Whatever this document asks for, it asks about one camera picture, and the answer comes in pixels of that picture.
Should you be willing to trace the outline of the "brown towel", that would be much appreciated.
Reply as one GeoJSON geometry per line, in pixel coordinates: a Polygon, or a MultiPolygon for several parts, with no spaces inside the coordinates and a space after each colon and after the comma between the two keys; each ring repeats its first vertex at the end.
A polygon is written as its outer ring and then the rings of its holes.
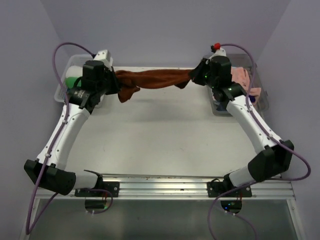
{"type": "Polygon", "coordinates": [[[115,72],[121,84],[118,99],[124,103],[140,89],[162,89],[171,86],[183,89],[191,80],[190,72],[189,69],[155,69],[140,72],[118,70],[115,72]]]}

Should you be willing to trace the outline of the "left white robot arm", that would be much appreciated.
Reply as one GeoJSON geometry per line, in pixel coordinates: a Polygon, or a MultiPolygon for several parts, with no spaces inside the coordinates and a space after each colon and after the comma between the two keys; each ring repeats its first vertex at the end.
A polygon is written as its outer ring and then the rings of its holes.
{"type": "Polygon", "coordinates": [[[36,188],[68,195],[86,189],[92,196],[103,193],[102,176],[91,170],[66,171],[68,157],[84,123],[104,95],[117,94],[120,85],[113,67],[105,60],[88,60],[82,75],[66,91],[66,102],[48,143],[35,160],[27,160],[24,170],[36,188]]]}

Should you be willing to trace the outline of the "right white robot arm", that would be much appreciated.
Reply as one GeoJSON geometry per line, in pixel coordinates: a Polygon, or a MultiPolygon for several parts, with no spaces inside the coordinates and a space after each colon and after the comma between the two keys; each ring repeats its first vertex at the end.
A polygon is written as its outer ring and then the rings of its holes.
{"type": "Polygon", "coordinates": [[[232,65],[226,56],[203,58],[189,76],[198,85],[208,86],[213,97],[237,120],[255,150],[256,156],[243,168],[223,177],[223,192],[235,196],[241,186],[263,182],[289,169],[294,145],[283,141],[257,113],[246,91],[232,81],[232,65]]]}

